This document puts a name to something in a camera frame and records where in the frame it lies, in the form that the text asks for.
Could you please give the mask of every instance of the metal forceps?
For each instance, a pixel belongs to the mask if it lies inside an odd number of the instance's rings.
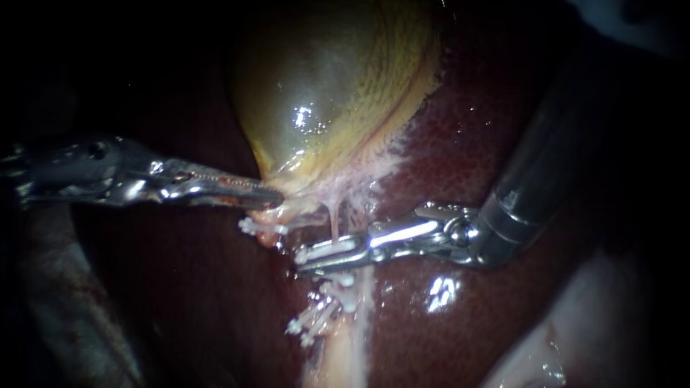
[[[174,157],[161,157],[134,140],[86,136],[33,147],[17,145],[0,160],[23,208],[42,203],[124,207],[153,202],[264,210],[283,196],[261,181]]]

